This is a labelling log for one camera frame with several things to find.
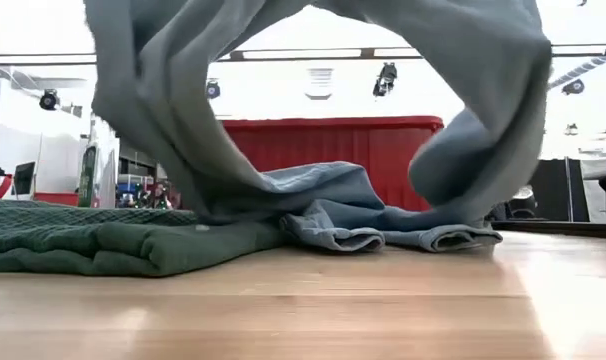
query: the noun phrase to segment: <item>red storage box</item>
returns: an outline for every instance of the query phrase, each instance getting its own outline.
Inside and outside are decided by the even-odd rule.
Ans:
[[[34,193],[34,200],[70,206],[79,205],[79,194],[67,193]]]
[[[230,137],[259,171],[317,162],[362,165],[388,205],[427,210],[408,184],[418,148],[443,128],[434,116],[381,118],[224,120]]]

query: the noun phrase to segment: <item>ceiling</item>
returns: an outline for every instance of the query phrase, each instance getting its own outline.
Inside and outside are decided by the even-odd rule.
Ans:
[[[539,0],[545,32],[556,44],[605,43],[606,0]],[[308,29],[314,23],[314,31]],[[378,26],[307,7],[245,44],[243,50],[402,47],[405,41]],[[82,0],[0,0],[0,52],[93,52]]]

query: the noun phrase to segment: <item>green blanket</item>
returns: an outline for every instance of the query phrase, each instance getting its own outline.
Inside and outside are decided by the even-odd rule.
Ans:
[[[161,277],[278,247],[286,238],[268,223],[196,224],[186,211],[0,201],[0,272]]]

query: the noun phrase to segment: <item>gray cloth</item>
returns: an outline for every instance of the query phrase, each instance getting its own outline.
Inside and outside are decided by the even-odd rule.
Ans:
[[[204,223],[279,217],[301,241],[340,251],[384,241],[429,251],[493,244],[500,236],[478,219],[536,167],[551,46],[534,0],[85,3],[98,58],[94,111],[160,160]],[[404,36],[465,102],[410,166],[432,210],[386,207],[354,164],[259,173],[215,119],[208,65],[310,4]]]

